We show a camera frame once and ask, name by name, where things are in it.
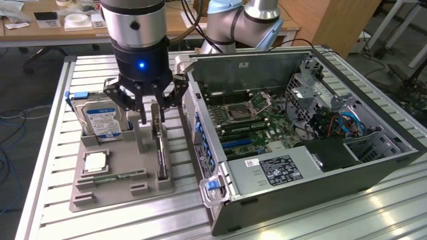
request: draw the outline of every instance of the sticker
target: sticker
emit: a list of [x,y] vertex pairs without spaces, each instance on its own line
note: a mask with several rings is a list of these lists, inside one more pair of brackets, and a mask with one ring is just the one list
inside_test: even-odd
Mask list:
[[237,128],[237,129],[231,130],[231,132],[233,133],[233,132],[245,131],[249,129],[251,129],[249,127],[243,127],[243,128]]
[[95,180],[93,183],[96,184],[104,184],[104,183],[109,183],[109,182],[115,182],[117,179],[115,177],[103,179],[103,180]]
[[57,19],[47,20],[47,21],[44,21],[44,24],[47,24],[48,28],[57,28],[61,26],[60,21]]
[[247,167],[260,165],[260,160],[257,158],[244,161]]
[[265,126],[265,122],[261,122],[261,123],[252,124],[252,125],[251,125],[251,128],[252,128],[252,129],[256,129],[256,128],[264,127],[264,126]]
[[259,162],[269,185],[276,186],[303,178],[289,155]]
[[239,68],[247,68],[249,66],[249,63],[248,62],[240,62],[239,63]]
[[113,108],[92,109],[87,112],[88,120],[100,142],[111,141],[120,135],[121,129],[119,121],[115,119],[116,110]]
[[20,29],[23,27],[28,27],[29,24],[27,22],[24,22],[24,23],[17,23],[17,24],[4,24],[4,26],[7,27],[7,29]]

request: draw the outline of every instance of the wooden cabinet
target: wooden cabinet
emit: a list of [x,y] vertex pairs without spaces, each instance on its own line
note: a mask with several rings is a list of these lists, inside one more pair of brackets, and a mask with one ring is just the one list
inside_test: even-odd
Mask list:
[[[300,25],[297,39],[328,45],[344,58],[356,44],[382,0],[279,0],[289,17]],[[295,41],[293,46],[304,46]]]

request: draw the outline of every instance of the aluminum profile table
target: aluminum profile table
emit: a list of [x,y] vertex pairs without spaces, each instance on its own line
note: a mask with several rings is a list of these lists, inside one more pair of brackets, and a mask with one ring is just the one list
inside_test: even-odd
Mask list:
[[[172,52],[175,57],[193,52]],[[332,64],[386,112],[427,145],[427,130],[356,73],[328,53]],[[64,63],[16,240],[287,240],[427,238],[427,157],[394,172],[378,185],[231,234],[213,237],[201,202],[179,113],[165,114],[176,192],[152,199],[69,212],[80,124],[64,101],[64,91],[99,91],[119,73],[112,55],[80,56]],[[347,89],[331,74],[324,81],[339,95]],[[149,104],[152,98],[144,99]]]

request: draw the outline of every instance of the paper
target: paper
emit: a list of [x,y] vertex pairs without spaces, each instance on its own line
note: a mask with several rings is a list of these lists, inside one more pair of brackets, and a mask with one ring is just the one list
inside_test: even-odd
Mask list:
[[[8,5],[11,7],[16,7],[20,11],[23,10],[24,3],[19,1],[4,1],[0,0],[1,5]],[[5,13],[0,10],[0,16],[5,16]]]
[[24,23],[17,23],[17,24],[5,24],[4,26],[7,27],[7,29],[20,29],[23,27],[28,27],[29,24],[27,22],[24,22]]

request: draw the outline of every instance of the blue hard drive label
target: blue hard drive label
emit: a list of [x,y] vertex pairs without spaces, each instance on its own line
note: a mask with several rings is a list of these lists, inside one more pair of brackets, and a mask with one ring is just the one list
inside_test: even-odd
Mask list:
[[115,119],[116,109],[91,109],[85,113],[99,141],[111,141],[121,134],[120,124]]
[[259,165],[272,186],[303,178],[289,155],[259,161]]

